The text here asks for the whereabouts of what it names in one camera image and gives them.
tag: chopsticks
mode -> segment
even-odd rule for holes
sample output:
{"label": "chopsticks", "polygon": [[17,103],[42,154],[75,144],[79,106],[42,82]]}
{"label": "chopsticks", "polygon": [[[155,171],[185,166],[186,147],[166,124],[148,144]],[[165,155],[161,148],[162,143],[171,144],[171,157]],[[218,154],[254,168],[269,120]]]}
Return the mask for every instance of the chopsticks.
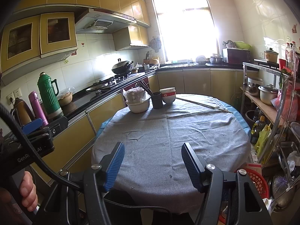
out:
{"label": "chopsticks", "polygon": [[197,102],[197,101],[187,100],[187,99],[184,99],[184,98],[180,98],[180,97],[178,97],[178,96],[176,96],[176,98],[177,98],[177,99],[180,99],[180,100],[183,100],[183,101],[188,101],[188,102],[191,102],[191,103],[195,103],[195,104],[198,104],[198,105],[201,105],[201,106],[205,106],[205,107],[210,107],[210,108],[218,109],[218,110],[223,111],[223,112],[226,112],[226,113],[233,113],[233,112],[231,112],[231,111],[228,111],[228,110],[225,110],[225,109],[216,107],[216,106],[210,106],[210,105],[206,105],[206,104],[203,104],[203,103],[199,103],[199,102]]}
{"label": "chopsticks", "polygon": [[152,91],[150,90],[150,88],[146,85],[146,83],[141,79],[138,81],[138,84],[150,95],[153,96]]}

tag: brown kettle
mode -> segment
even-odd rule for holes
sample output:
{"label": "brown kettle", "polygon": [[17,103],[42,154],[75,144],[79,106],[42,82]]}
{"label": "brown kettle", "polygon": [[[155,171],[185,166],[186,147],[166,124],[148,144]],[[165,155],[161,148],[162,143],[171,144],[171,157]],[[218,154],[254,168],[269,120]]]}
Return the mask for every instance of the brown kettle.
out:
{"label": "brown kettle", "polygon": [[14,117],[14,119],[20,126],[29,124],[32,120],[35,119],[26,102],[18,97],[16,98],[15,104],[13,105],[13,109],[11,109],[10,114]]}

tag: black pants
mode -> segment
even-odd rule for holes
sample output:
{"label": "black pants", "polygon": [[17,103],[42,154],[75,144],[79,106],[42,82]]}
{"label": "black pants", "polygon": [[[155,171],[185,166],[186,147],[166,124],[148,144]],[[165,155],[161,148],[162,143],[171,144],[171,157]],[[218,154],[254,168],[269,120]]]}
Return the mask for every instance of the black pants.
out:
{"label": "black pants", "polygon": [[[105,198],[119,204],[136,206],[131,196],[125,191],[111,190]],[[141,209],[123,208],[105,202],[105,206],[112,225],[142,225]],[[193,225],[193,221],[188,213],[172,214],[173,225]],[[153,212],[152,225],[170,224],[169,216],[166,212]]]}

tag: range hood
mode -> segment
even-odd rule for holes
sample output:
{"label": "range hood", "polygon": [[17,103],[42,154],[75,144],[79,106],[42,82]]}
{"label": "range hood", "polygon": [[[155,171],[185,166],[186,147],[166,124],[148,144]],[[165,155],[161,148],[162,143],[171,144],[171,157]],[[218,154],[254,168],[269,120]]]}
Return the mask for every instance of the range hood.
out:
{"label": "range hood", "polygon": [[87,9],[78,18],[76,18],[76,21],[75,31],[77,34],[111,34],[119,29],[136,24],[133,17],[101,8]]}

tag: purple thermos bottle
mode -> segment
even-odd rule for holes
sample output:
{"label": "purple thermos bottle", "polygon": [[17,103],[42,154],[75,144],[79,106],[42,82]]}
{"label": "purple thermos bottle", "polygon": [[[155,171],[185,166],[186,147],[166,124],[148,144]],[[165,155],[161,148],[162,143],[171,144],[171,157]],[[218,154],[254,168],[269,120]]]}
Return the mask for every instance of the purple thermos bottle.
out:
{"label": "purple thermos bottle", "polygon": [[40,102],[38,100],[37,93],[35,91],[33,91],[33,92],[31,92],[28,95],[28,97],[29,97],[29,101],[30,101],[32,110],[33,110],[33,112],[35,114],[35,118],[42,119],[42,121],[43,121],[43,125],[42,126],[43,127],[47,126],[48,125],[48,121],[47,121],[47,119],[45,117],[45,114],[44,114],[44,112],[42,110],[42,107],[40,105]]}

